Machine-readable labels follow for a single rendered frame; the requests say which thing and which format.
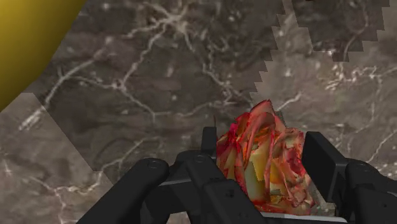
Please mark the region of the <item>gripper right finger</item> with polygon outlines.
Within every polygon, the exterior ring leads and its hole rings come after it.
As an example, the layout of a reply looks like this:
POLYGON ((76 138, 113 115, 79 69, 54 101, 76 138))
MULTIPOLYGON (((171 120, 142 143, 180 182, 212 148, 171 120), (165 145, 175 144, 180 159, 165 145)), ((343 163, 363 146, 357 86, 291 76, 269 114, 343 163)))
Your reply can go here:
POLYGON ((367 162, 344 157, 322 133, 306 133, 302 165, 348 224, 397 224, 397 180, 367 162))

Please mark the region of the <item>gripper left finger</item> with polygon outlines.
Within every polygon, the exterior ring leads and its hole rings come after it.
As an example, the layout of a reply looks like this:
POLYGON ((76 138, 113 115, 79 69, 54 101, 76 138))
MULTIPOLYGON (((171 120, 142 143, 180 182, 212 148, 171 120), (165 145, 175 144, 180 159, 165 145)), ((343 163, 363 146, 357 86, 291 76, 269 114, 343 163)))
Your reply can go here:
POLYGON ((183 151, 173 165, 136 162, 77 224, 167 224, 187 212, 191 224, 258 224, 254 205, 218 169, 216 128, 204 127, 200 150, 183 151))

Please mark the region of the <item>red and yellow rose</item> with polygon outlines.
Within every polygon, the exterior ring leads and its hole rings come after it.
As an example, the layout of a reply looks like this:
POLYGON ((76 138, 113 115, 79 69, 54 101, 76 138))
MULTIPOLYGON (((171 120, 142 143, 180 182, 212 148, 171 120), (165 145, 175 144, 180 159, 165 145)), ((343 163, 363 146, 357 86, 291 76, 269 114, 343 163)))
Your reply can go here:
POLYGON ((241 114, 216 143, 216 164, 262 212, 304 216, 314 206, 302 165, 304 133, 287 127, 270 100, 241 114))

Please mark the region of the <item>yellow round object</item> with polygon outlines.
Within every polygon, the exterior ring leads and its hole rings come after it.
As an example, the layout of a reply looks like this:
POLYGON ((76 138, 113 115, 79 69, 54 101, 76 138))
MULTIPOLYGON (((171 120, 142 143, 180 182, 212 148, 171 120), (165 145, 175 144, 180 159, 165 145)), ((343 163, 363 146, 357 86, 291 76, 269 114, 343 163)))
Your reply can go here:
POLYGON ((42 73, 87 0, 0 0, 0 111, 42 73))

